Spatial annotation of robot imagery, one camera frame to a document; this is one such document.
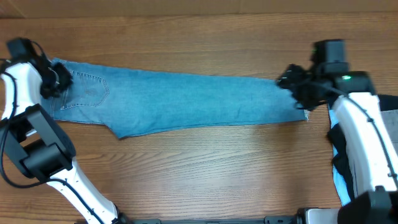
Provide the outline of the light blue denim jeans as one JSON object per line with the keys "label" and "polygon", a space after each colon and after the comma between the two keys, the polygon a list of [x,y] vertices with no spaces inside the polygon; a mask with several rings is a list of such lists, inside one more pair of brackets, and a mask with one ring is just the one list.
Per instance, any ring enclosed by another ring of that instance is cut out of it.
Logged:
{"label": "light blue denim jeans", "polygon": [[302,121],[273,80],[194,75],[63,62],[72,85],[42,100],[56,120],[107,126],[118,138],[205,126]]}

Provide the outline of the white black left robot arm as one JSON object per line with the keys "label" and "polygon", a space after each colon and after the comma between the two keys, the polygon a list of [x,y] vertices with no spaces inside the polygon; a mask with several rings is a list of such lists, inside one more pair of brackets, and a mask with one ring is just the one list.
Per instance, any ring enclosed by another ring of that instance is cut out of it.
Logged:
{"label": "white black left robot arm", "polygon": [[1,157],[8,157],[32,184],[13,182],[4,169],[1,177],[12,187],[29,189],[46,184],[61,193],[86,223],[129,224],[131,220],[90,182],[76,159],[66,132],[42,106],[42,99],[59,97],[72,76],[61,63],[52,63],[33,40],[17,37],[7,42],[11,55],[1,59],[5,107],[1,116]]}

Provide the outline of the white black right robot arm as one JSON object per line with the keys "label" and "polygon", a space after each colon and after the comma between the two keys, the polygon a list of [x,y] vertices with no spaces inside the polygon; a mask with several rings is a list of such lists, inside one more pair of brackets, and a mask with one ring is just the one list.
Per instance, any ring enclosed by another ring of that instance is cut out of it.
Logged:
{"label": "white black right robot arm", "polygon": [[301,208],[292,223],[397,223],[397,154],[367,72],[351,71],[341,39],[315,42],[312,66],[290,64],[277,85],[301,109],[328,104],[346,141],[354,198],[341,208]]}

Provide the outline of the black garment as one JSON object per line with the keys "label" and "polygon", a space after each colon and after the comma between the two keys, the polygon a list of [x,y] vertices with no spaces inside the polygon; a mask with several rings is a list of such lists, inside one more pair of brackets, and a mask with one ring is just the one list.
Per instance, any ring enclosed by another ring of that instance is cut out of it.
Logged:
{"label": "black garment", "polygon": [[[378,95],[383,122],[397,152],[397,96]],[[353,180],[346,154],[346,139],[333,110],[328,106],[331,128],[327,133],[333,146],[333,181],[342,205],[354,199]]]}

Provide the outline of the brown cardboard back panel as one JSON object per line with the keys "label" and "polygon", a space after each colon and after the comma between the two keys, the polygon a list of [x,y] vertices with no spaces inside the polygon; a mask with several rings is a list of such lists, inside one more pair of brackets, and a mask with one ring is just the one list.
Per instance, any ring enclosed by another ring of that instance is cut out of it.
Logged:
{"label": "brown cardboard back panel", "polygon": [[394,12],[397,0],[1,0],[3,18]]}

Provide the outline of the grey trousers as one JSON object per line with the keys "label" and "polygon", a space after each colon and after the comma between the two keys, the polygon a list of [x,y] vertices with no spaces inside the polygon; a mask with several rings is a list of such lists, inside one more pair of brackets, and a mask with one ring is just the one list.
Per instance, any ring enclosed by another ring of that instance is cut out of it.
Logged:
{"label": "grey trousers", "polygon": [[394,149],[397,150],[398,143],[398,112],[389,110],[381,112],[383,122],[390,136]]}

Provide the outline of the light blue shirt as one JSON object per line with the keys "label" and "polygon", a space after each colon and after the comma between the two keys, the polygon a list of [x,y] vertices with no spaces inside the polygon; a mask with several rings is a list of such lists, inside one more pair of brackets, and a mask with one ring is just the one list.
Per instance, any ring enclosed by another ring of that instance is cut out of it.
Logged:
{"label": "light blue shirt", "polygon": [[327,137],[332,144],[333,158],[331,161],[333,181],[341,204],[346,205],[354,199],[353,176],[349,168],[346,153],[346,139],[340,128],[338,119],[331,108],[328,108],[330,130]]}

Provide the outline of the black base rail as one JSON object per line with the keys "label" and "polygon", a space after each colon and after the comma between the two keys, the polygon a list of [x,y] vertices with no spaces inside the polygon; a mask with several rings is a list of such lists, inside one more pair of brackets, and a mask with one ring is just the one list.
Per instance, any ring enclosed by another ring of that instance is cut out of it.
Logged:
{"label": "black base rail", "polygon": [[202,220],[160,220],[137,219],[132,224],[302,224],[296,215],[266,216],[264,218],[202,219]]}

